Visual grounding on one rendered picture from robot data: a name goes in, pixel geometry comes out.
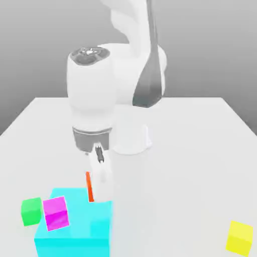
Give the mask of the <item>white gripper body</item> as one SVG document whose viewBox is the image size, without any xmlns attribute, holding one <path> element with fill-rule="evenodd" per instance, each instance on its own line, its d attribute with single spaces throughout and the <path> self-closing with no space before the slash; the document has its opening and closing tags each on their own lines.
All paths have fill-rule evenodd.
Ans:
<svg viewBox="0 0 257 257">
<path fill-rule="evenodd" d="M 99 162 L 96 151 L 89 154 L 91 165 L 90 179 L 95 202 L 107 202 L 113 199 L 113 172 L 108 151 L 103 152 L 104 162 Z"/>
</svg>

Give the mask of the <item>small orange cube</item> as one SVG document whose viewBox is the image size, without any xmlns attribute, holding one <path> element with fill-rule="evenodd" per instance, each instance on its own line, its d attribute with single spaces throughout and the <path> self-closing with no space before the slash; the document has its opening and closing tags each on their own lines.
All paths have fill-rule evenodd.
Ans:
<svg viewBox="0 0 257 257">
<path fill-rule="evenodd" d="M 87 191 L 88 191 L 88 200 L 89 202 L 94 202 L 91 178 L 90 178 L 89 172 L 86 172 L 86 184 L 87 184 Z"/>
</svg>

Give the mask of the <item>small magenta cube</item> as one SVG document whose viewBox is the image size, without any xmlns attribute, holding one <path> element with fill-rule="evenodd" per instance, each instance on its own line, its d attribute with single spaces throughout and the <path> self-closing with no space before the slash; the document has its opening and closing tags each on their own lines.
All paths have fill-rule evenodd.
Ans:
<svg viewBox="0 0 257 257">
<path fill-rule="evenodd" d="M 43 210 L 48 231 L 69 226 L 68 209 L 64 196 L 44 200 Z"/>
</svg>

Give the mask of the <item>small green cube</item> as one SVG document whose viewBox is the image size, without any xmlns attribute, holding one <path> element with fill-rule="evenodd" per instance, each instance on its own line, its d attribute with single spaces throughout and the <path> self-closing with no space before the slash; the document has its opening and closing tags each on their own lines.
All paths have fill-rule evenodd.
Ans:
<svg viewBox="0 0 257 257">
<path fill-rule="evenodd" d="M 24 226 L 39 224 L 42 218 L 42 200 L 40 197 L 22 201 L 21 217 Z"/>
</svg>

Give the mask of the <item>small yellow cube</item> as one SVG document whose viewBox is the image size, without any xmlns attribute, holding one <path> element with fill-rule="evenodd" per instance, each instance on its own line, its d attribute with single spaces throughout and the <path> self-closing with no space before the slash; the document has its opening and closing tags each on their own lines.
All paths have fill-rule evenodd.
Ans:
<svg viewBox="0 0 257 257">
<path fill-rule="evenodd" d="M 237 221 L 231 221 L 226 250 L 248 257 L 253 240 L 253 227 Z"/>
</svg>

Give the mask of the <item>large cyan box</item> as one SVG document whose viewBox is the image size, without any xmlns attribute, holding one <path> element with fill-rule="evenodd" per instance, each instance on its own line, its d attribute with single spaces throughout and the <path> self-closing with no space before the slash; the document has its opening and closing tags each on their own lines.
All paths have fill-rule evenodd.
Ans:
<svg viewBox="0 0 257 257">
<path fill-rule="evenodd" d="M 34 236 L 38 257 L 109 257 L 112 202 L 89 202 L 86 188 L 54 188 L 50 195 L 60 196 L 70 225 L 48 231 L 43 218 Z"/>
</svg>

